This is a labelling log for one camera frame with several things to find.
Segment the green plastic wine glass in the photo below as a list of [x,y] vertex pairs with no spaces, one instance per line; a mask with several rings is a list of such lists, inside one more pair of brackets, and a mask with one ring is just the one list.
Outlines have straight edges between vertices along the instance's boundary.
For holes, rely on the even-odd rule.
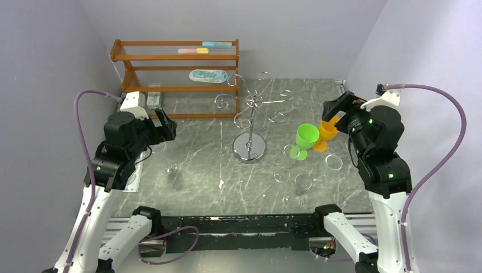
[[319,130],[310,123],[301,124],[296,133],[295,145],[290,149],[289,156],[297,161],[303,161],[308,156],[308,149],[312,148],[319,139]]

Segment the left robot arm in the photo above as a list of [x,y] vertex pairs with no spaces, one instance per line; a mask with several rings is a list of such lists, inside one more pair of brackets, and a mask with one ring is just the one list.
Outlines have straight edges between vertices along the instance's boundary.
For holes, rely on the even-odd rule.
[[164,234],[158,209],[139,206],[116,236],[102,245],[115,200],[134,173],[141,153],[176,138],[177,122],[156,110],[161,125],[120,111],[108,117],[102,141],[91,160],[93,172],[84,178],[82,204],[68,243],[47,272],[115,272],[127,254],[145,238]]

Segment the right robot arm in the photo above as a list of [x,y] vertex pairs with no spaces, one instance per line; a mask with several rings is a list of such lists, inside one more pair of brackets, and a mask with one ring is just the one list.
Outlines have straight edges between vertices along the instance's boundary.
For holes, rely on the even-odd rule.
[[356,168],[369,194],[376,220],[377,243],[371,243],[347,220],[337,205],[315,209],[312,227],[318,236],[331,236],[350,255],[356,272],[418,272],[408,245],[405,202],[412,192],[410,169],[396,148],[404,125],[397,111],[399,90],[364,100],[352,92],[323,103],[322,119],[348,135]]

